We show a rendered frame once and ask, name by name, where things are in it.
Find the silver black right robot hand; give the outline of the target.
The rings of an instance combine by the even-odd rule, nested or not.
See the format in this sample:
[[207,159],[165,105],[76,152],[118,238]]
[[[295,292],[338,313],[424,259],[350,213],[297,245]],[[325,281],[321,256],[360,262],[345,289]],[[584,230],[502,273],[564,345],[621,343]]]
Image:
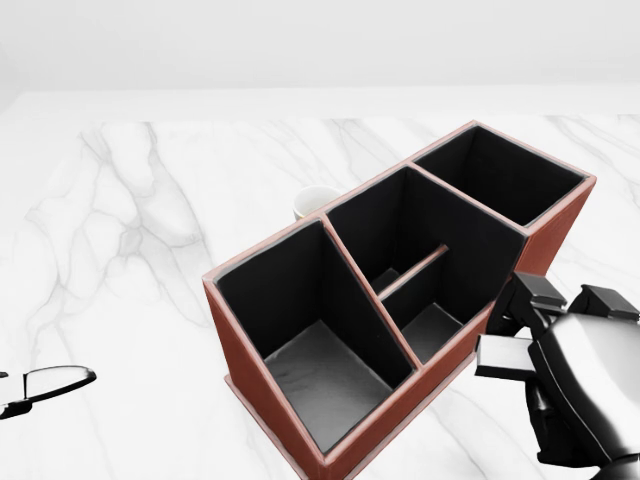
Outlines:
[[479,376],[522,381],[539,462],[603,468],[640,452],[640,311],[583,285],[572,303],[516,272],[476,345]]

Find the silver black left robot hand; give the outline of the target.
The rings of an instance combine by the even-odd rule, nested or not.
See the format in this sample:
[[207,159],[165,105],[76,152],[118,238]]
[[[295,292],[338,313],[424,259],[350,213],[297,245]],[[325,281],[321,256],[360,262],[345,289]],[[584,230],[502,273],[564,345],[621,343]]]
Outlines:
[[23,374],[0,372],[0,420],[24,415],[36,402],[79,389],[97,379],[96,373],[79,365],[60,365]]

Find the red-brown desk caddy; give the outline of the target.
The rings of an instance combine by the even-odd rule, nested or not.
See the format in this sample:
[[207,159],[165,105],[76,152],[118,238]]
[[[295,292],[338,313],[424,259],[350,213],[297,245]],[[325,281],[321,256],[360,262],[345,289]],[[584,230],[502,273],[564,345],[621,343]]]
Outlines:
[[228,383],[298,473],[344,480],[546,273],[596,179],[478,122],[205,275]]

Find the white mug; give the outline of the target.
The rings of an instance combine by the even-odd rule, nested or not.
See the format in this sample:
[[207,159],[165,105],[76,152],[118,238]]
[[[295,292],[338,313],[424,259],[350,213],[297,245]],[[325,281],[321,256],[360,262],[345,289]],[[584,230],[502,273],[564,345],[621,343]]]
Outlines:
[[334,201],[341,192],[328,185],[310,185],[301,189],[293,200],[295,220],[300,220],[316,209]]

